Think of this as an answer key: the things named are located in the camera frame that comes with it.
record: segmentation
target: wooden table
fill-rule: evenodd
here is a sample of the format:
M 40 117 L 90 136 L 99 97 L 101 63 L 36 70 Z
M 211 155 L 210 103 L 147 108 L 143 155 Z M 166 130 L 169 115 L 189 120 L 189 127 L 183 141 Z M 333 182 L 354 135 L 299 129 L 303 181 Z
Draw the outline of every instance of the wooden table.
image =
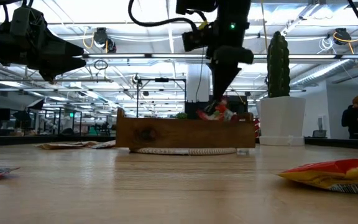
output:
M 358 150 L 258 147 L 245 155 L 157 156 L 128 150 L 1 146 L 0 223 L 358 223 L 358 195 L 275 174 Z

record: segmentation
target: white pillar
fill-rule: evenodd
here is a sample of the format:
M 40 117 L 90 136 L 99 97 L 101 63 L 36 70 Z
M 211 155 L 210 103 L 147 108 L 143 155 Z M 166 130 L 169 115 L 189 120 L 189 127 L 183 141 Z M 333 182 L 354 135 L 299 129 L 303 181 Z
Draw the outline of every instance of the white pillar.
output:
M 186 86 L 187 102 L 196 103 L 197 101 L 200 102 L 209 101 L 209 94 L 210 94 L 209 87 L 210 87 L 210 80 L 211 80 L 210 77 L 211 77 L 211 70 L 208 68 L 208 66 L 205 63 L 202 66 L 202 71 L 201 71 L 201 65 L 188 66 L 187 86 Z

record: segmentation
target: person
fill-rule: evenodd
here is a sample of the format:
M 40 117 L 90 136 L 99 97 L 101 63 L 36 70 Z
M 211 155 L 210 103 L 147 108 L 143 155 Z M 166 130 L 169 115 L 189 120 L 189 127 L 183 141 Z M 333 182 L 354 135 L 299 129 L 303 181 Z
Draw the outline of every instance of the person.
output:
M 352 105 L 348 106 L 342 114 L 342 127 L 348 127 L 349 138 L 357 139 L 358 134 L 358 96 L 356 96 Z

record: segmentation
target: wooden box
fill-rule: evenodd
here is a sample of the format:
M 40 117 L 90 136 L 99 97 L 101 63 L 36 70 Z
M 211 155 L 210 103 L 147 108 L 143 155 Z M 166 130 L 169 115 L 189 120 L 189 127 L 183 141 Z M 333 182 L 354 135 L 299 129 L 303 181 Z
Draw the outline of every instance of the wooden box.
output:
M 247 121 L 126 118 L 118 110 L 116 146 L 136 150 L 156 148 L 255 147 L 252 114 Z

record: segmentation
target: red chip bag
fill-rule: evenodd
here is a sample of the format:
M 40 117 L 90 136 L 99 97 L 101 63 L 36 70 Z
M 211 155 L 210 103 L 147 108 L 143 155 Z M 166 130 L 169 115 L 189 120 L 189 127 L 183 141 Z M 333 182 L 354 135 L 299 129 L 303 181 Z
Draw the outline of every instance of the red chip bag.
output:
M 326 190 L 358 194 L 358 159 L 306 164 L 279 176 Z

